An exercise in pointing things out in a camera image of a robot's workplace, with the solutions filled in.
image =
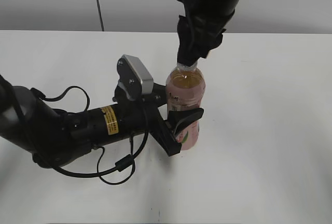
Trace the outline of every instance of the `plastic bottle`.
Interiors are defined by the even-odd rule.
[[[186,111],[200,107],[204,92],[205,81],[197,68],[197,62],[190,67],[178,63],[166,81],[167,111]],[[182,143],[182,150],[193,147],[198,134],[198,121],[184,129],[176,137]]]

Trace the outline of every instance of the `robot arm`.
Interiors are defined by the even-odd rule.
[[[168,156],[178,154],[181,144],[175,139],[184,128],[199,120],[203,109],[169,112],[163,120],[158,107],[166,104],[165,88],[154,83],[142,62],[123,55],[117,63],[118,86],[113,101],[117,104],[68,113],[52,109],[48,99],[36,89],[13,87],[0,76],[0,136],[29,151],[33,161],[44,168],[53,168],[73,177],[100,177],[116,170],[123,171],[143,150],[150,133]],[[78,174],[61,168],[75,159],[126,138],[145,133],[141,147],[118,161],[106,172]]]

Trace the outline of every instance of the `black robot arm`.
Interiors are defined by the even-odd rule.
[[[109,171],[77,174],[67,172],[61,166],[92,149],[139,134],[150,133],[168,156],[179,153],[181,144],[175,136],[199,120],[203,109],[171,111],[168,119],[163,120],[158,107],[167,103],[165,87],[154,83],[136,57],[122,56],[117,70],[120,79],[113,98],[117,104],[80,113],[52,109],[44,103],[59,100],[65,93],[48,99],[34,88],[13,87],[0,77],[0,136],[29,151],[39,166],[84,178],[106,175]],[[112,172],[131,166],[146,139],[147,135],[140,149],[118,161]]]
[[[177,26],[180,43],[177,61],[192,66],[222,43],[225,26],[239,0],[178,1],[183,3],[186,16],[179,17]]]

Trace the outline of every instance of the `gray wall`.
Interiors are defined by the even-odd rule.
[[[332,33],[332,0],[241,0],[229,32]],[[107,31],[175,32],[175,0],[100,0]],[[100,30],[95,0],[0,0],[2,30]]]

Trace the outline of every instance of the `white table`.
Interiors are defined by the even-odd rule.
[[[41,169],[0,139],[0,223],[332,223],[331,44],[332,35],[226,34],[199,63],[207,86],[197,145],[168,158],[150,138],[122,186]],[[164,83],[177,46],[176,34],[1,31],[0,73],[49,97],[82,86],[96,108],[111,103],[122,54]],[[74,90],[51,106],[84,105]],[[129,142],[106,148],[103,169]],[[67,169],[95,172],[99,155]]]

